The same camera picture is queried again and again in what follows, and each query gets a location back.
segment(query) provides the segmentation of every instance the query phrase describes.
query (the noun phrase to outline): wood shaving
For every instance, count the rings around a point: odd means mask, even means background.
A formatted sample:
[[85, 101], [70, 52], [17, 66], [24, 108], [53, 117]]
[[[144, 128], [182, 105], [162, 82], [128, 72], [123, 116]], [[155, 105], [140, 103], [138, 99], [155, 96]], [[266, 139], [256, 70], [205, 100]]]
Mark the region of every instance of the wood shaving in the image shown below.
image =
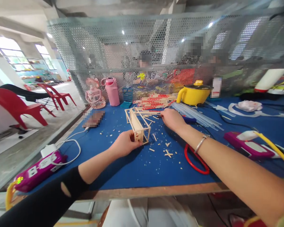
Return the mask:
[[170, 157], [170, 158], [171, 158], [171, 155], [174, 155], [174, 154], [169, 153], [167, 149], [166, 149], [166, 153], [167, 153], [167, 154], [165, 154], [164, 156], [168, 156], [168, 157]]
[[231, 120], [230, 118], [228, 118], [228, 117], [225, 117], [225, 116], [222, 116], [222, 117], [224, 117], [224, 118], [226, 118], [226, 119], [228, 119], [228, 120]]

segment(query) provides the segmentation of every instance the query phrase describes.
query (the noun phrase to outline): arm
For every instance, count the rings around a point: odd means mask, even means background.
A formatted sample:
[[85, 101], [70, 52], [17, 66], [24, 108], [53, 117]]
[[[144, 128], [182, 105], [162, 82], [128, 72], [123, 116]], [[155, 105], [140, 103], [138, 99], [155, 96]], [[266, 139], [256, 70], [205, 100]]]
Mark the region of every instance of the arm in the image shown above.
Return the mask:
[[106, 151], [67, 171], [2, 215], [0, 227], [54, 226], [108, 165], [142, 145], [132, 141], [132, 130], [122, 132]]
[[[204, 134], [187, 125], [175, 110], [166, 109], [161, 115], [164, 123], [171, 130], [193, 149], [197, 148]], [[267, 226], [276, 226], [278, 220], [284, 216], [284, 181], [282, 179], [211, 138], [204, 140], [198, 154], [223, 183]]]

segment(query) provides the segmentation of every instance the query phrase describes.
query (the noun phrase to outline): wooden stick frame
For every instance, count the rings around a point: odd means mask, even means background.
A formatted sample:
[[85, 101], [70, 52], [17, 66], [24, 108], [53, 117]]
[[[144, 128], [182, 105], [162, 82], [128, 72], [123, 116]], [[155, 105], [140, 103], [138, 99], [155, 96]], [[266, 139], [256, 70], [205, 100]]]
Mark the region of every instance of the wooden stick frame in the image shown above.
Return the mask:
[[[135, 134], [135, 141], [140, 141], [144, 144], [149, 142], [149, 135], [151, 133], [151, 127], [149, 124], [146, 122], [144, 117], [141, 115], [141, 113], [136, 109], [136, 108], [130, 108], [130, 109], [125, 109], [125, 114], [126, 114], [126, 122], [130, 123], [134, 134]], [[145, 124], [147, 125], [146, 128], [143, 128], [140, 120], [137, 117], [137, 113], [141, 116]]]

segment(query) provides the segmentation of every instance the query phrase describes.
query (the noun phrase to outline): hand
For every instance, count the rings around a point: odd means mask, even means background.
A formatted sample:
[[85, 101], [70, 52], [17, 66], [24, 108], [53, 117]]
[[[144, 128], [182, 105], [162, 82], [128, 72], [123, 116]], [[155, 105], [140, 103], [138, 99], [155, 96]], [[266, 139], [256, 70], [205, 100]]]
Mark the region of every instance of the hand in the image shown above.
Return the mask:
[[183, 117], [173, 109], [166, 108], [161, 112], [161, 117], [164, 124], [176, 133], [186, 125]]
[[118, 158], [131, 153], [132, 150], [142, 146], [142, 142], [135, 142], [133, 130], [122, 132], [109, 148]]

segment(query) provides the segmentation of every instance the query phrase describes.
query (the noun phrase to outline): black sleeve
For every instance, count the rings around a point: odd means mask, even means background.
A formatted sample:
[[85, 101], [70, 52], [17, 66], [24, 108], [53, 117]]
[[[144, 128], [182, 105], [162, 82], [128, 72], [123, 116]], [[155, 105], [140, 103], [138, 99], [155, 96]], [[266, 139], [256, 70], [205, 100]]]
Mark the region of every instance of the black sleeve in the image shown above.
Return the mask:
[[[61, 190], [61, 182], [66, 185], [71, 198]], [[72, 168], [3, 214], [0, 227], [54, 226], [87, 189], [88, 184], [82, 180], [78, 167]]]

